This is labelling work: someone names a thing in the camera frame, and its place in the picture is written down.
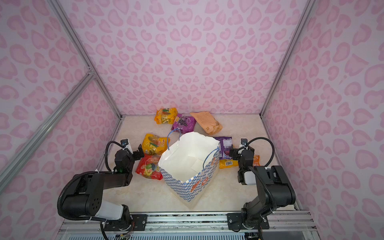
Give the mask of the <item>peach paper snack pouch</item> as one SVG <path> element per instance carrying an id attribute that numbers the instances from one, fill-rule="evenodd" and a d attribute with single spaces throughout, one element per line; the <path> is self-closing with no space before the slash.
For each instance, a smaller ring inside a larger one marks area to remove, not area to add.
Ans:
<path id="1" fill-rule="evenodd" d="M 214 135 L 223 129 L 223 126 L 210 112 L 190 113 L 208 135 Z"/>

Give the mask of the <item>orange snack packet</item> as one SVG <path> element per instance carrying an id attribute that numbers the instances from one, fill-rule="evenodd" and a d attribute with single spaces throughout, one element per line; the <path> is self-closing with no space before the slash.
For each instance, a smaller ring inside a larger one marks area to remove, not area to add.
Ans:
<path id="1" fill-rule="evenodd" d="M 260 156 L 259 155 L 254 155 L 253 157 L 253 167 L 255 166 L 260 166 Z"/>

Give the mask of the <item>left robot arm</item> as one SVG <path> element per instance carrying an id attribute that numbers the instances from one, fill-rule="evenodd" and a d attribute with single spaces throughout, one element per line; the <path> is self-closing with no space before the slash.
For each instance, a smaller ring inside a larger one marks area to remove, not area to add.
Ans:
<path id="1" fill-rule="evenodd" d="M 138 229 L 128 206 L 103 200 L 107 189 L 127 187 L 133 178 L 135 161 L 145 153 L 141 145 L 136 151 L 123 146 L 115 154 L 113 171 L 93 171 L 74 175 L 62 189 L 58 201 L 58 214 L 71 221 L 97 221 L 103 231 L 132 231 Z"/>

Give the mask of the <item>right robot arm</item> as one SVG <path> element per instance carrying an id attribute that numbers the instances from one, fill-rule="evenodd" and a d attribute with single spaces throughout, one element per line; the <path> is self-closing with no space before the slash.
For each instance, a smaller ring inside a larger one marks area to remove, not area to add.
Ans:
<path id="1" fill-rule="evenodd" d="M 282 166 L 253 166 L 254 151 L 231 149 L 230 157 L 238 161 L 238 182 L 242 185 L 255 185 L 258 196 L 245 203 L 240 213 L 227 214 L 229 230 L 268 230 L 268 216 L 278 208 L 296 202 L 294 189 Z"/>

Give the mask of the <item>red fruit candy bag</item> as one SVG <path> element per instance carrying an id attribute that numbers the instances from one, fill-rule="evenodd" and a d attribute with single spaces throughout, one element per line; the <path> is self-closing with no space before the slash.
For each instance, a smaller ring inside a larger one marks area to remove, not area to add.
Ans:
<path id="1" fill-rule="evenodd" d="M 152 180 L 162 180 L 163 176 L 158 166 L 160 156 L 145 155 L 139 162 L 136 173 Z"/>

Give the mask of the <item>white blue checkered paper bag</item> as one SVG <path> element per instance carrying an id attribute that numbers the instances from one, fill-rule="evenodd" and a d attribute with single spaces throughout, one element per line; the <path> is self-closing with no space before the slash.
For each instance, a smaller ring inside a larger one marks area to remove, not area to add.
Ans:
<path id="1" fill-rule="evenodd" d="M 172 194 L 193 208 L 218 173 L 219 161 L 220 142 L 190 132 L 167 148 L 158 166 Z"/>

